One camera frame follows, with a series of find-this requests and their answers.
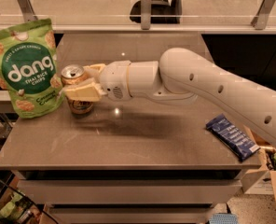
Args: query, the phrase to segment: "cardboard box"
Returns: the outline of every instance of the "cardboard box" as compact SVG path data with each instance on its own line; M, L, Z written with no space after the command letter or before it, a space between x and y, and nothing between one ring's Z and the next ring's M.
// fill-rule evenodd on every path
M274 195L276 200L276 171L268 169L265 149L261 148L258 155L262 165L257 170L246 172L241 180L243 192L245 194Z
M258 151L261 167L257 170L249 170L241 180L242 189L245 194L273 195L270 171L267 167L266 152L264 149Z

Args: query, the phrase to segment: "green chip bag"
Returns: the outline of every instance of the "green chip bag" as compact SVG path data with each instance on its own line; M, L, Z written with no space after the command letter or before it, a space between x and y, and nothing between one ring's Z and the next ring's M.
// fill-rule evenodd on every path
M22 118L43 116L62 103L56 45L50 19L0 31L0 87Z

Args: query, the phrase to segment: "gold can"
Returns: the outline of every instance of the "gold can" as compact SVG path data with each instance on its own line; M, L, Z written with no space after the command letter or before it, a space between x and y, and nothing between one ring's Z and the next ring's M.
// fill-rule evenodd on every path
M84 68L78 64L70 64L62 70L62 84L77 85L82 81L88 79L90 76L85 72ZM67 98L67 102L71 109L71 112L77 115L89 113L93 108L93 102L71 100Z

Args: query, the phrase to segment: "candy bar wrapper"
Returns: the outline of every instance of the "candy bar wrapper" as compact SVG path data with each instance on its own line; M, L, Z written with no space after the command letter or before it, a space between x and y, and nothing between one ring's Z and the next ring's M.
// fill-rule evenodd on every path
M260 149L260 146L232 124L223 114L209 121L206 124L206 129L225 143L239 157L240 161L245 161Z

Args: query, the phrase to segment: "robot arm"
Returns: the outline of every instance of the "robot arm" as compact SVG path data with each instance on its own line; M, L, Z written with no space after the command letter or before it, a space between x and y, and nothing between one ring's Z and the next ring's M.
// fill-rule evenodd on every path
M220 106L276 147L276 91L233 75L187 49L169 49L158 62L114 62L100 74L108 97L186 105L197 95Z

